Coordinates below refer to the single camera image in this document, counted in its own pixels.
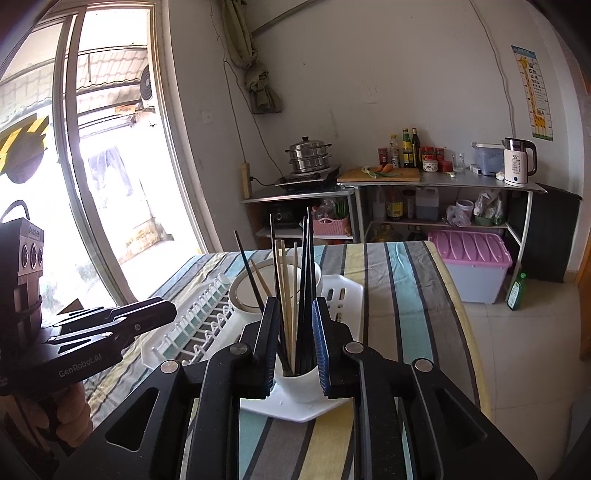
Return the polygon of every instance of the cutting board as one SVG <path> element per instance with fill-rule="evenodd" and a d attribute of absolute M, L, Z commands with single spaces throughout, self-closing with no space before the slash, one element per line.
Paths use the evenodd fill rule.
<path fill-rule="evenodd" d="M 395 177 L 378 177 L 377 179 L 373 179 L 366 173 L 361 171 L 361 168 L 354 168 L 353 170 L 346 171 L 343 173 L 338 179 L 338 183 L 350 183 L 354 181 L 369 181 L 369 182 L 377 182 L 377 183 L 384 183 L 384 182 L 396 182 L 396 181 L 421 181 L 421 174 L 418 171 L 418 168 L 396 168 L 395 170 L 391 170 L 392 173 L 401 173 L 402 175 L 397 175 Z"/>

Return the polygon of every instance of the hand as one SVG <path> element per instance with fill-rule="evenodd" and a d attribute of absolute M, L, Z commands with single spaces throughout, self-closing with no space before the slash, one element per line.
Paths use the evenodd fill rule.
<path fill-rule="evenodd" d="M 5 407 L 8 414 L 18 427 L 19 431 L 31 442 L 34 442 L 26 424 L 22 420 L 22 415 L 13 397 L 4 397 Z M 35 436 L 44 449 L 47 444 L 43 437 L 36 431 L 36 428 L 46 429 L 49 427 L 49 418 L 45 411 L 32 400 L 20 399 L 22 409 L 27 416 L 29 423 L 35 430 Z M 90 419 L 90 405 L 86 402 L 84 386 L 77 383 L 69 387 L 59 398 L 56 398 L 57 419 L 61 425 L 57 428 L 57 436 L 71 447 L 78 447 L 90 435 L 93 426 Z"/>

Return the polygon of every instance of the pink storage box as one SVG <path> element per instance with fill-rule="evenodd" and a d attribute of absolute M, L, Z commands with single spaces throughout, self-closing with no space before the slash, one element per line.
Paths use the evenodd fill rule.
<path fill-rule="evenodd" d="M 503 284 L 511 256 L 495 233 L 432 230 L 435 244 L 462 301 L 492 304 Z"/>
<path fill-rule="evenodd" d="M 347 235 L 345 229 L 349 226 L 349 217 L 342 220 L 321 218 L 314 220 L 313 229 L 315 235 Z"/>

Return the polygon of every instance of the electric cable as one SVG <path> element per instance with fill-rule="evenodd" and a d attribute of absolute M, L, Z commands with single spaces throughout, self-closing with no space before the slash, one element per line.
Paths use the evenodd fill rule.
<path fill-rule="evenodd" d="M 274 183 L 263 183 L 256 177 L 251 177 L 251 181 L 253 181 L 253 180 L 257 181 L 258 184 L 262 185 L 263 187 L 272 187 L 274 185 Z"/>
<path fill-rule="evenodd" d="M 281 174 L 281 176 L 283 176 L 283 172 L 281 171 L 281 169 L 279 168 L 279 166 L 277 165 L 277 163 L 275 162 L 275 160 L 273 160 L 273 157 L 269 153 L 269 149 L 267 148 L 267 145 L 265 143 L 265 140 L 262 137 L 261 129 L 259 128 L 258 123 L 256 122 L 256 119 L 255 119 L 254 114 L 252 113 L 251 106 L 248 103 L 248 100 L 246 98 L 246 95 L 244 95 L 244 91 L 242 90 L 242 87 L 240 87 L 240 84 L 238 83 L 238 75 L 236 75 L 236 72 L 234 71 L 234 68 L 232 67 L 232 65 L 230 64 L 230 62 L 228 62 L 228 53 L 226 51 L 226 46 L 224 45 L 224 42 L 222 40 L 222 37 L 220 36 L 219 32 L 217 31 L 216 24 L 213 21 L 213 4 L 212 4 L 212 0 L 209 0 L 209 17 L 210 17 L 210 19 L 212 21 L 213 29 L 215 30 L 215 33 L 217 35 L 217 39 L 220 40 L 220 42 L 222 43 L 222 48 L 223 48 L 223 59 L 222 59 L 223 74 L 226 77 L 226 87 L 228 88 L 228 96 L 230 97 L 230 106 L 232 107 L 232 115 L 234 116 L 234 123 L 236 125 L 236 131 L 238 132 L 238 140 L 240 140 L 240 148 L 242 149 L 242 159 L 244 160 L 244 163 L 246 163 L 246 154 L 244 153 L 244 146 L 242 145 L 242 137 L 240 135 L 240 127 L 238 127 L 238 119 L 236 117 L 236 111 L 234 110 L 234 102 L 232 101 L 232 92 L 230 91 L 230 82 L 228 80 L 228 73 L 226 71 L 226 63 L 228 65 L 230 65 L 230 69 L 232 70 L 232 73 L 234 74 L 234 78 L 236 79 L 236 85 L 238 86 L 238 89 L 240 90 L 240 93 L 242 94 L 242 98 L 244 98 L 244 101 L 246 102 L 246 107 L 248 108 L 248 112 L 251 114 L 252 121 L 254 122 L 254 124 L 256 126 L 256 130 L 258 131 L 259 137 L 261 139 L 262 146 L 265 149 L 265 152 L 267 153 L 267 156 L 269 157 L 269 159 L 271 160 L 271 162 L 273 163 L 273 165 L 275 165 L 275 168 L 279 171 L 279 173 Z"/>
<path fill-rule="evenodd" d="M 501 66 L 501 62 L 499 61 L 499 57 L 496 52 L 496 47 L 491 39 L 490 34 L 488 33 L 488 29 L 486 28 L 486 25 L 485 25 L 482 17 L 480 16 L 480 13 L 478 12 L 478 9 L 476 8 L 476 5 L 474 5 L 473 0 L 469 0 L 469 2 L 470 2 L 470 5 L 472 6 L 472 9 L 474 10 L 474 13 L 478 17 L 478 20 L 479 20 L 480 24 L 482 25 L 482 28 L 484 29 L 484 33 L 486 34 L 486 38 L 488 39 L 488 43 L 491 45 L 493 55 L 495 56 L 496 67 L 499 69 L 499 74 L 501 74 L 501 80 L 503 81 L 503 91 L 505 92 L 505 98 L 507 99 L 507 105 L 509 106 L 509 121 L 511 122 L 511 135 L 513 136 L 513 138 L 515 138 L 515 111 L 513 109 L 513 103 L 511 102 L 511 97 L 509 96 L 509 80 L 507 79 L 507 75 L 505 74 L 505 71 L 503 70 L 503 67 Z"/>

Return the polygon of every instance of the bottle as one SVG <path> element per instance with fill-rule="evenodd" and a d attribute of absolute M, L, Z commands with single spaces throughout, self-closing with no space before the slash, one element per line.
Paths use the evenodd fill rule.
<path fill-rule="evenodd" d="M 378 186 L 374 192 L 374 201 L 372 202 L 374 221 L 383 222 L 386 219 L 386 198 L 383 187 Z"/>
<path fill-rule="evenodd" d="M 411 232 L 408 234 L 407 242 L 419 242 L 421 240 L 427 240 L 427 235 L 425 235 L 425 233 L 421 230 L 421 227 L 419 225 L 415 225 Z"/>
<path fill-rule="evenodd" d="M 388 215 L 388 219 L 393 222 L 398 222 L 402 219 L 403 213 L 404 204 L 402 202 L 402 197 L 396 190 L 396 187 L 390 187 L 386 198 L 386 214 Z"/>
<path fill-rule="evenodd" d="M 417 167 L 419 170 L 422 170 L 423 165 L 421 162 L 421 141 L 418 139 L 417 129 L 413 128 L 413 157 L 414 157 L 414 166 Z"/>
<path fill-rule="evenodd" d="M 521 305 L 521 299 L 525 288 L 525 273 L 519 274 L 519 277 L 515 279 L 509 292 L 509 298 L 507 299 L 507 306 L 511 310 L 519 309 Z"/>
<path fill-rule="evenodd" d="M 396 134 L 390 135 L 390 162 L 394 168 L 400 166 L 400 147 Z"/>
<path fill-rule="evenodd" d="M 413 144 L 410 141 L 408 128 L 402 130 L 402 163 L 404 168 L 413 168 L 415 166 Z"/>

